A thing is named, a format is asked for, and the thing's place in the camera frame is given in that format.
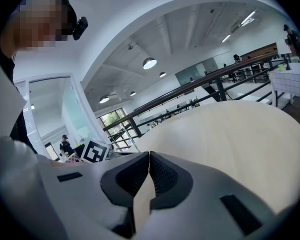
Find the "wooden handrail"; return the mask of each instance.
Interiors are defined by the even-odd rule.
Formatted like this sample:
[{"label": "wooden handrail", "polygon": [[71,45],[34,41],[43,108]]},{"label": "wooden handrail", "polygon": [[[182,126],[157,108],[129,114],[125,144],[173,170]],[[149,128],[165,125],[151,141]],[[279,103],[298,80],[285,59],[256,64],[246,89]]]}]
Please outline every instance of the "wooden handrail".
[{"label": "wooden handrail", "polygon": [[260,56],[257,56],[257,57],[254,57],[254,58],[250,58],[250,59],[247,59],[247,60],[244,60],[244,61],[241,61],[241,62],[238,62],[236,64],[232,64],[232,65],[229,65],[229,66],[226,66],[224,68],[221,68],[221,69],[218,69],[204,77],[201,77],[193,82],[189,82],[185,85],[182,85],[180,86],[179,88],[171,91],[171,92],[168,92],[166,95],[163,95],[163,96],[160,96],[159,98],[156,98],[150,102],[148,102],[147,104],[139,107],[138,109],[134,110],[133,112],[131,112],[130,114],[127,114],[125,117],[122,117],[120,118],[119,120],[113,122],[112,124],[109,124],[107,127],[103,128],[104,131],[112,128],[112,127],[115,127],[117,126],[118,124],[121,124],[123,123],[124,121],[127,121],[159,104],[162,104],[168,100],[171,100],[173,99],[174,97],[177,97],[189,90],[192,90],[194,88],[197,88],[199,86],[202,86],[206,83],[209,83],[210,81],[218,78],[218,77],[221,77],[223,75],[228,75],[229,73],[232,73],[234,71],[237,71],[237,70],[240,70],[242,68],[245,68],[245,67],[248,67],[250,65],[253,65],[255,64],[256,62],[261,62],[261,61],[265,61],[265,60],[269,60],[271,59],[272,57],[278,55],[278,52],[277,51],[274,51],[274,52],[271,52],[271,53],[267,53],[267,54],[264,54],[264,55],[260,55]]}]

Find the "round table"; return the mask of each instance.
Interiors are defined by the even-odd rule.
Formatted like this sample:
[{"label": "round table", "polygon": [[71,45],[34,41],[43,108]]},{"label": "round table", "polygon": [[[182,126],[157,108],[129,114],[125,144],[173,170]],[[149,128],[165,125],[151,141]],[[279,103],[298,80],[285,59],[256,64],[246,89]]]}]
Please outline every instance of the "round table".
[{"label": "round table", "polygon": [[219,169],[275,213],[300,196],[300,125],[267,104],[238,100],[200,106],[160,123],[135,143],[142,152]]}]

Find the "black railing post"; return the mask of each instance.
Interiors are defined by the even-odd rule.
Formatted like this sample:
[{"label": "black railing post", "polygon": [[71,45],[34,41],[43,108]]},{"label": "black railing post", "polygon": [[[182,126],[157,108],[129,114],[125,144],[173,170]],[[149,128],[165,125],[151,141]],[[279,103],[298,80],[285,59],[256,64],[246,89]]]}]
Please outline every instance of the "black railing post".
[{"label": "black railing post", "polygon": [[137,127],[135,120],[133,118],[130,118],[129,121],[130,121],[130,124],[132,125],[133,129],[135,130],[136,135],[138,135],[138,137],[141,138],[142,133],[139,130],[139,128]]},{"label": "black railing post", "polygon": [[218,90],[220,92],[221,101],[223,101],[223,102],[226,101],[227,97],[226,97],[224,86],[222,84],[222,81],[221,81],[220,77],[217,77],[215,79],[215,83],[216,83],[216,86],[218,87]]}]

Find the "black camera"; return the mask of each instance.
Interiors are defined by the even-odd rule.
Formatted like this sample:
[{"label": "black camera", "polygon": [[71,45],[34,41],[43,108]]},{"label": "black camera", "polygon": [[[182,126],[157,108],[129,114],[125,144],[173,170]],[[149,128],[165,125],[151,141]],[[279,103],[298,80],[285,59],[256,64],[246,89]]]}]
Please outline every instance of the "black camera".
[{"label": "black camera", "polygon": [[77,22],[73,29],[72,36],[74,40],[78,40],[83,32],[88,27],[88,21],[86,17],[81,17]]}]

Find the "metal railing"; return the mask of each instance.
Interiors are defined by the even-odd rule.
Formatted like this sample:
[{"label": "metal railing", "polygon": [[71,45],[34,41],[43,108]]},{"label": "metal railing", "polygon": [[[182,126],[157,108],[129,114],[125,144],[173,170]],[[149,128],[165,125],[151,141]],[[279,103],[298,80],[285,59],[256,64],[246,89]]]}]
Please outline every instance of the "metal railing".
[{"label": "metal railing", "polygon": [[[134,138],[140,138],[143,134],[140,132],[139,130],[139,127],[141,126],[144,126],[146,124],[149,124],[153,121],[156,121],[156,120],[159,120],[159,119],[162,119],[162,118],[166,118],[166,117],[169,117],[171,116],[172,114],[177,114],[177,113],[181,113],[183,110],[187,110],[189,107],[193,107],[195,106],[196,104],[202,102],[202,101],[205,101],[209,98],[212,98],[212,97],[215,97],[216,95],[220,95],[220,101],[226,101],[227,98],[226,98],[226,94],[228,90],[232,89],[232,88],[235,88],[243,83],[246,83],[248,81],[251,81],[253,80],[254,83],[256,83],[256,78],[257,77],[260,77],[260,76],[267,76],[268,75],[268,72],[269,71],[272,71],[273,69],[277,68],[278,66],[273,66],[273,62],[279,62],[281,60],[275,60],[275,61],[271,61],[271,58],[276,56],[277,55],[277,52],[272,52],[272,53],[268,53],[268,54],[265,54],[265,55],[261,55],[261,56],[258,56],[258,57],[255,57],[255,58],[251,58],[251,59],[248,59],[248,60],[245,60],[245,61],[241,61],[239,63],[236,63],[236,64],[233,64],[233,65],[230,65],[230,66],[226,66],[224,68],[221,68],[221,69],[218,69],[214,72],[211,72],[210,74],[202,77],[202,78],[199,78],[193,82],[190,82],[190,83],[187,83],[185,85],[182,85],[180,86],[179,88],[176,88],[148,103],[146,103],[145,105],[141,106],[141,107],[138,107],[137,109],[135,109],[133,112],[131,112],[130,114],[127,114],[126,116],[124,116],[123,118],[113,122],[112,124],[106,126],[105,128],[103,128],[104,131],[106,130],[109,130],[119,124],[122,124],[123,122],[126,122],[126,121],[129,121],[130,124],[129,125],[126,125],[125,129],[123,130],[120,130],[120,132],[117,132],[116,134],[114,135],[111,135],[109,136],[110,138],[113,138],[113,137],[116,137],[118,136],[118,134],[121,136],[123,135],[124,133],[127,133],[129,139],[133,142],[134,144],[134,141],[133,139]],[[238,71],[240,69],[245,69],[247,67],[250,67],[250,66],[253,66],[253,65],[256,65],[256,64],[261,64],[261,63],[269,63],[269,68],[260,68],[258,69],[258,71],[261,70],[261,72],[259,73],[256,73],[256,74],[245,74],[244,76],[244,79],[242,80],[239,80],[238,82],[232,84],[231,86],[228,86],[228,87],[223,87],[223,84],[222,84],[222,77],[225,76],[225,75],[229,75],[235,71]],[[265,87],[266,85],[268,85],[270,83],[270,80],[268,77],[265,77],[265,79],[261,79],[263,82],[261,85],[257,86],[256,88],[254,88],[253,90],[250,90],[248,91],[247,93],[244,93],[242,94],[241,96],[239,97],[236,97],[236,98],[231,98],[231,100],[240,100],[240,99],[243,99],[244,97],[248,96],[248,95],[251,95],[252,93],[262,89],[263,87]],[[166,102],[169,102],[171,100],[174,100],[174,99],[177,99],[178,97],[184,95],[186,92],[194,89],[194,88],[197,88],[199,86],[202,86],[206,83],[209,83],[211,81],[215,81],[216,82],[216,85],[218,87],[218,90],[216,90],[215,92],[209,94],[209,95],[206,95],[202,98],[199,98],[193,102],[190,102],[190,103],[187,103],[183,106],[180,106],[178,107],[177,109],[174,109],[172,111],[169,111],[168,113],[164,113],[164,114],[161,114],[159,116],[156,116],[154,118],[151,118],[147,121],[144,121],[140,124],[136,124],[133,117],[135,116],[138,116],[142,113],[145,113],[145,112],[148,112],[150,111],[151,109],[154,109]],[[256,100],[256,102],[260,102],[262,100],[264,100],[266,97],[268,97],[269,95],[271,95],[271,91],[268,92],[267,94],[265,94],[264,96],[260,97],[259,99]],[[128,133],[129,130],[132,130],[134,129],[137,133],[137,136],[134,136],[134,137],[131,137]]]}]

